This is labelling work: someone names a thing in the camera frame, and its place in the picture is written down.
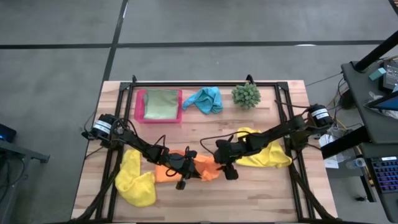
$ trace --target keyboard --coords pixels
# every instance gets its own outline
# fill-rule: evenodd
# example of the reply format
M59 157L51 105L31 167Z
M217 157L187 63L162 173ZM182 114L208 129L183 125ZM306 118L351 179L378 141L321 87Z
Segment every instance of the keyboard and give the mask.
M382 194L398 192L398 160L396 157L371 159Z

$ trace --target blue cloth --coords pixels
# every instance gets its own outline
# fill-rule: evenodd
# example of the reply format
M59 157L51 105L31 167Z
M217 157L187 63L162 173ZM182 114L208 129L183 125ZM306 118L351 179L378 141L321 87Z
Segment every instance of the blue cloth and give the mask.
M189 97L182 104L182 109L186 110L189 105L194 103L199 110L205 114L209 114L210 111L218 113L223 110L223 104L221 103L221 93L218 87L204 87L197 93Z

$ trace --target gray floor tile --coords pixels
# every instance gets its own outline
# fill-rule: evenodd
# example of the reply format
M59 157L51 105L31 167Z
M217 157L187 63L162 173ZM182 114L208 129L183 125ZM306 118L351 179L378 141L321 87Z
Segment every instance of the gray floor tile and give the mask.
M0 50L0 123L16 144L50 154L32 161L11 223L67 221L87 141L80 136L95 109L105 49Z
M135 0L120 42L380 40L397 29L386 0Z
M122 0L0 0L0 44L112 42Z
M256 80L304 80L309 84L339 73L342 63L359 60L373 48L350 45L118 49L110 79L130 80L135 74L139 80L241 80L251 74ZM336 83L326 92L327 98L314 100L330 101L341 77L333 79Z

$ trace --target electronics equipment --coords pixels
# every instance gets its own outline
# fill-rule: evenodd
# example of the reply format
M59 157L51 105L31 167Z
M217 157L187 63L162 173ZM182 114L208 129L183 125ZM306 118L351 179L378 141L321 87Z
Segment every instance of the electronics equipment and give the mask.
M391 93L398 85L398 63L387 60L380 64L386 70L386 74L379 78L379 90Z
M398 91L365 104L369 108L398 111Z
M398 159L396 156L371 158L380 194L398 192Z
M12 143L17 131L0 124L0 141Z

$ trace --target yellow cloth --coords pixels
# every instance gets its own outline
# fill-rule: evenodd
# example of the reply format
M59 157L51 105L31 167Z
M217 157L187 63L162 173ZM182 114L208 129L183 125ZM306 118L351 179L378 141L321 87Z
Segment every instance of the yellow cloth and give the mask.
M261 133L260 130L251 128L239 128L238 131L247 131L249 133ZM243 137L247 133L238 133L238 137ZM289 166L292 163L292 158L285 155L284 150L277 141L273 141L263 148L260 153L253 156L244 156L242 159L236 161L237 164L252 167L272 167L278 168Z
M140 175L141 153L135 149L123 155L115 185L122 198L137 207L152 205L156 201L155 176L151 172Z

